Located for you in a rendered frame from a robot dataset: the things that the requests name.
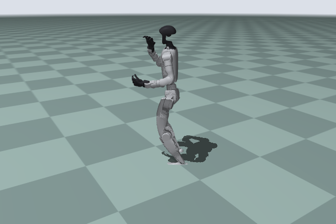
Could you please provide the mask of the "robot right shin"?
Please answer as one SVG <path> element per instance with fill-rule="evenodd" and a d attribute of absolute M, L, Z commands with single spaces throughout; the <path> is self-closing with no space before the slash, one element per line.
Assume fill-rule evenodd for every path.
<path fill-rule="evenodd" d="M 169 124 L 168 121 L 167 121 L 167 126 L 165 126 L 165 129 L 166 129 L 166 130 L 169 130 L 169 131 L 172 133 L 172 138 L 175 140 L 177 146 L 180 148 L 180 146 L 179 146 L 179 144 L 178 144 L 178 142 L 177 142 L 177 140 L 176 140 L 176 138 L 175 138 L 175 134 L 174 134 L 174 132 L 173 132 L 173 129 L 172 129 L 172 127 L 171 127 L 171 125 Z"/>

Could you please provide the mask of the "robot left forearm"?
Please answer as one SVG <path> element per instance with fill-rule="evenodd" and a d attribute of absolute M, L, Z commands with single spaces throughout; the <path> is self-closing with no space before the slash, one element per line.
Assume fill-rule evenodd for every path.
<path fill-rule="evenodd" d="M 144 83 L 145 88 L 158 88 L 158 87 L 165 87 L 166 85 L 170 84 L 172 79 L 170 77 L 166 77 L 160 80 L 152 80 L 149 83 Z"/>

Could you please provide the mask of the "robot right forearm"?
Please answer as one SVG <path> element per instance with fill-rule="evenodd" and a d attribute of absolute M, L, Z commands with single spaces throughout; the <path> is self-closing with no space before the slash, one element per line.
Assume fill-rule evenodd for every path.
<path fill-rule="evenodd" d="M 153 61 L 158 61 L 159 60 L 159 58 L 160 58 L 160 56 L 159 55 L 157 55 L 157 53 L 154 51 L 154 52 L 152 52 L 152 50 L 151 49 L 148 49 L 148 53 L 149 53 L 149 55 L 151 56 L 151 58 L 152 58 L 152 60 Z"/>

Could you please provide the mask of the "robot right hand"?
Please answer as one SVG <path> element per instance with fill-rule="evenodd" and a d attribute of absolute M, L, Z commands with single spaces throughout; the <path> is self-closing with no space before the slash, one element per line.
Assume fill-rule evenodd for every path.
<path fill-rule="evenodd" d="M 154 44 L 155 42 L 153 41 L 153 38 L 149 37 L 149 36 L 143 36 L 143 38 L 146 38 L 146 42 L 148 44 L 147 48 L 151 49 L 152 52 L 154 52 Z"/>

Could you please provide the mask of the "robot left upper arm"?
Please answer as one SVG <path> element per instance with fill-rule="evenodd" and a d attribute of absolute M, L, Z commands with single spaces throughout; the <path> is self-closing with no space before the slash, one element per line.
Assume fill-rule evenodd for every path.
<path fill-rule="evenodd" d="M 170 77 L 172 79 L 171 83 L 168 84 L 168 85 L 172 85 L 174 83 L 174 71 L 173 71 L 173 65 L 172 65 L 172 61 L 173 61 L 172 54 L 170 52 L 165 52 L 162 55 L 162 60 L 163 60 L 163 63 L 164 63 L 165 72 L 167 73 L 167 77 Z"/>

